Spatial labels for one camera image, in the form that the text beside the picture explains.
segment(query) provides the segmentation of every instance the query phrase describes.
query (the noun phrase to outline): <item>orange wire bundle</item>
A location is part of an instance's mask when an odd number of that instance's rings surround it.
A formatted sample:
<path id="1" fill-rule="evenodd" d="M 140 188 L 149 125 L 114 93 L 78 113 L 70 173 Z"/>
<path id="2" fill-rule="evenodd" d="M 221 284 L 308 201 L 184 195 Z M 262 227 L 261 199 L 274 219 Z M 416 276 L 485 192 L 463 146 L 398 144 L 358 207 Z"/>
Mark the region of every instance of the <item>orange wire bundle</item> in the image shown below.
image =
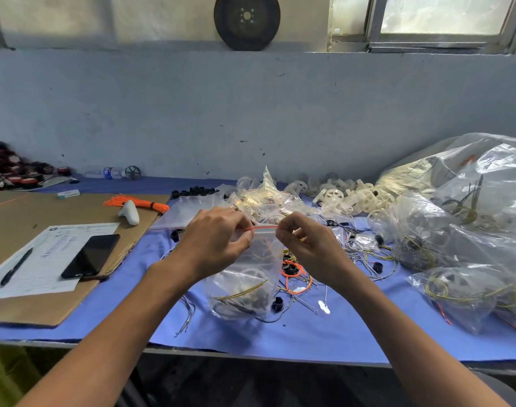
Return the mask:
<path id="1" fill-rule="evenodd" d="M 161 212 L 162 214 L 169 210 L 169 206 L 162 203 L 154 203 L 152 201 L 140 200 L 139 198 L 132 197 L 130 195 L 120 194 L 113 198 L 108 199 L 103 203 L 103 205 L 115 205 L 118 207 L 122 207 L 124 203 L 128 200 L 132 200 L 136 207 L 146 207 L 153 208 L 156 211 Z"/>
<path id="2" fill-rule="evenodd" d="M 289 280 L 289 278 L 290 277 L 298 277 L 298 276 L 300 276 L 302 274 L 307 274 L 307 272 L 304 270 L 304 268 L 303 268 L 303 266 L 301 264 L 298 264 L 298 263 L 296 263 L 294 261 L 283 260 L 283 263 L 285 263 L 285 264 L 293 264 L 299 270 L 296 274 L 289 275 L 289 274 L 285 273 L 284 270 L 281 269 L 281 274 L 286 277 L 285 286 L 286 286 L 286 290 L 288 291 L 288 293 L 290 293 L 290 294 L 301 294 L 301 293 L 304 293 L 305 291 L 307 291 L 310 288 L 310 286 L 313 284 L 313 276 L 311 276 L 309 274 L 309 284 L 307 284 L 307 286 L 303 290 L 301 290 L 301 291 L 292 291 L 288 287 L 288 280 Z"/>

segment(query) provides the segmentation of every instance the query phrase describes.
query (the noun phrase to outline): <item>window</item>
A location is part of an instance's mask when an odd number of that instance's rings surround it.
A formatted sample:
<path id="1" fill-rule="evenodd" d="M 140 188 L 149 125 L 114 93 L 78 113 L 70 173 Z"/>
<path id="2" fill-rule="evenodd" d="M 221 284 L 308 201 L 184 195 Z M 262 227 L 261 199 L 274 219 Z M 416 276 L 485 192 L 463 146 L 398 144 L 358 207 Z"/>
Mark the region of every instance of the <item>window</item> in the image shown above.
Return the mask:
<path id="1" fill-rule="evenodd" d="M 516 36 L 516 0 L 333 0 L 332 10 L 331 51 L 507 53 Z"/>
<path id="2" fill-rule="evenodd" d="M 219 49 L 215 0 L 0 0 L 0 47 Z M 279 0 L 276 51 L 512 51 L 516 0 Z"/>

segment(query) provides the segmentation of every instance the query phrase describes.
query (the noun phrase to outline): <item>printed form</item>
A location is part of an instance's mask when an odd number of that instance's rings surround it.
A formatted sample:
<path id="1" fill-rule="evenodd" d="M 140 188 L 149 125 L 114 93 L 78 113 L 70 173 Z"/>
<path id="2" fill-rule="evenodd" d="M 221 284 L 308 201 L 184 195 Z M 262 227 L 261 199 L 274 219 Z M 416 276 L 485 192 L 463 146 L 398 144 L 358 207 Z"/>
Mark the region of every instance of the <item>printed form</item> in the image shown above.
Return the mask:
<path id="1" fill-rule="evenodd" d="M 73 291 L 78 278 L 65 280 L 60 274 L 93 235 L 113 234 L 119 223 L 50 226 L 35 239 L 0 265 L 0 282 L 33 247 L 32 254 L 13 275 L 0 286 L 0 298 Z"/>

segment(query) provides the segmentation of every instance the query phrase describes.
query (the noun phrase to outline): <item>black phone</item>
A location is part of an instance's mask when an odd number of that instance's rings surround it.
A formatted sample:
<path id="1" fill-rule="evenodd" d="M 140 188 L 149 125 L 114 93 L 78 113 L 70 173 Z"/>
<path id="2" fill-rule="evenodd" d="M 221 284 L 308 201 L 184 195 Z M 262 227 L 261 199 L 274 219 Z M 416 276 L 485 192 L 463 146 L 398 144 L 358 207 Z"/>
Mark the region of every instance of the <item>black phone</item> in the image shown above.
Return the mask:
<path id="1" fill-rule="evenodd" d="M 76 278 L 97 275 L 120 239 L 118 234 L 93 235 L 60 275 Z"/>

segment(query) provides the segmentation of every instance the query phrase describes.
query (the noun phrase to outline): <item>black pen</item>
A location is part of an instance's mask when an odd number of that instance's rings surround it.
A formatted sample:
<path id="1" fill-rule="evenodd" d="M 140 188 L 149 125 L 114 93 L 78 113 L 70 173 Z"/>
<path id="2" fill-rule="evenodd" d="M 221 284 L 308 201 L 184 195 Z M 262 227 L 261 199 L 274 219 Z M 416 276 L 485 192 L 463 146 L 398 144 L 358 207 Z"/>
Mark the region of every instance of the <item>black pen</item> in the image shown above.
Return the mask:
<path id="1" fill-rule="evenodd" d="M 12 270 L 7 272 L 7 274 L 4 276 L 4 278 L 0 282 L 0 287 L 3 287 L 4 285 L 6 285 L 7 283 L 10 282 L 11 277 L 13 277 L 13 275 L 17 272 L 19 267 L 21 267 L 23 265 L 23 263 L 26 261 L 26 259 L 28 257 L 30 257 L 30 254 L 32 254 L 32 250 L 34 250 L 34 247 L 32 247 L 30 250 L 28 250 L 26 253 L 24 253 L 24 256 L 22 257 L 21 260 L 19 260 L 17 265 L 15 267 L 13 267 Z"/>

